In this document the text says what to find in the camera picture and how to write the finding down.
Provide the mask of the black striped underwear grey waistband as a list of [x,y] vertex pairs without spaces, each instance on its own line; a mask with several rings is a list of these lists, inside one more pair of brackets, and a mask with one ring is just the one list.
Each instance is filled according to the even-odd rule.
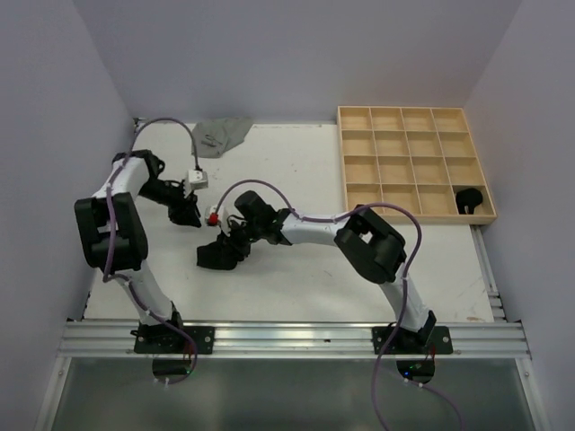
[[213,270],[233,270],[251,252],[251,244],[220,233],[214,242],[197,248],[197,265]]

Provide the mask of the black underwear beige waistband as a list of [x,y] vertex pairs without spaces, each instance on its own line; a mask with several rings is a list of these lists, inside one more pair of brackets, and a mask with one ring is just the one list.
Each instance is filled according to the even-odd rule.
[[456,208],[459,215],[473,215],[475,209],[483,202],[483,196],[477,188],[461,189],[455,194]]

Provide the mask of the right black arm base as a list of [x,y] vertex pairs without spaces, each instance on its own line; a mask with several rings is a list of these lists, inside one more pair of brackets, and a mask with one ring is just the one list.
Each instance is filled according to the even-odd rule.
[[375,326],[371,329],[374,353],[379,354],[387,343],[385,355],[423,355],[435,353],[451,355],[454,353],[451,334],[448,326],[437,325],[434,312],[429,316],[418,332],[399,328],[394,336],[394,326]]

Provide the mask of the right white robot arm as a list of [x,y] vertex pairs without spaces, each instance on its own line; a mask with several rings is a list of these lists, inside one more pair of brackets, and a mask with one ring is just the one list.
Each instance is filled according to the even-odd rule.
[[258,241],[336,247],[363,279],[381,289],[395,313],[403,347],[417,353],[431,343],[437,319],[411,280],[414,256],[406,253],[403,236],[372,207],[358,206],[331,217],[296,215],[287,208],[274,209],[249,190],[235,201],[235,208],[242,220],[229,222],[217,237],[230,259],[226,269],[247,258]]

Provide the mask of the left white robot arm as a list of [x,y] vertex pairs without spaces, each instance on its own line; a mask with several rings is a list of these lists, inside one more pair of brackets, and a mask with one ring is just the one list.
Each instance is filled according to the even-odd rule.
[[184,180],[161,179],[165,162],[149,150],[116,154],[111,167],[104,184],[74,204],[84,258],[102,272],[103,282],[123,288],[146,330],[159,326],[157,345],[177,352],[186,344],[187,331],[147,263],[149,242],[136,200],[166,207],[173,224],[199,228],[198,197]]

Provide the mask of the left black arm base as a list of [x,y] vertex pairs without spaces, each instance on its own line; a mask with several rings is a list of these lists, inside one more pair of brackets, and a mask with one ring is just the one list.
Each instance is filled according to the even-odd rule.
[[199,354],[211,355],[216,339],[216,328],[208,325],[186,326],[181,315],[174,311],[167,321],[179,330],[176,332],[164,324],[138,324],[130,334],[135,337],[134,352],[137,354]]

